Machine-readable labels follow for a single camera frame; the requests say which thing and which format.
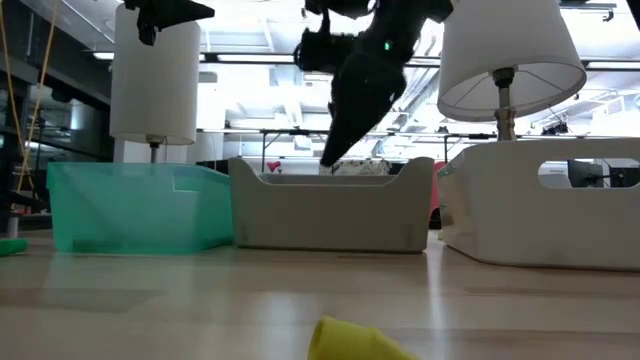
teal plastic bin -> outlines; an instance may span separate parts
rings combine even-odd
[[[200,166],[50,163],[56,249],[191,254],[233,240],[227,175]]]

ceiling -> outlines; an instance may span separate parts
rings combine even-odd
[[[46,18],[51,15],[51,0],[22,0]],[[95,51],[112,51],[115,9],[119,0],[60,0],[59,27]],[[201,50],[210,52],[291,53],[306,27],[318,28],[320,17],[303,18],[303,0],[200,0],[216,9],[216,17],[200,21]],[[567,23],[582,58],[640,59],[638,31],[626,0],[610,0],[617,8],[613,20],[603,22],[606,12],[566,10]],[[368,26],[370,18],[356,21],[332,14],[332,32],[354,33]],[[442,47],[443,26],[428,22],[422,32],[416,55],[438,56]],[[328,129],[326,114],[329,81],[326,76],[301,74],[292,65],[201,65],[202,71],[216,72],[217,87],[224,94],[227,120],[232,126],[279,128],[287,126],[293,107],[309,128]],[[450,132],[490,132],[492,124],[466,124],[447,120],[435,106],[438,71],[407,69],[409,86],[395,104],[394,112],[378,126],[386,130],[405,114],[408,121],[401,131],[433,132],[447,126]],[[640,73],[589,73],[589,79],[577,99],[570,99],[548,111],[520,118],[517,132],[539,134],[546,124],[562,118],[580,132],[591,131],[594,111],[606,102],[626,96],[627,103],[640,94]]]

green object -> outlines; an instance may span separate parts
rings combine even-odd
[[[227,175],[201,166],[50,163],[56,249],[192,254],[233,239]]]
[[[9,256],[27,250],[27,239],[0,240],[0,256]]]

desk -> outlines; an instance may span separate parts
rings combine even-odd
[[[323,314],[422,359],[639,359],[640,275],[426,255],[237,250],[0,258],[0,349],[21,360],[303,360]]]

wooden table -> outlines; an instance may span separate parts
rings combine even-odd
[[[0,358],[302,360],[323,314],[422,359],[640,359],[640,275],[223,248],[0,258]]]

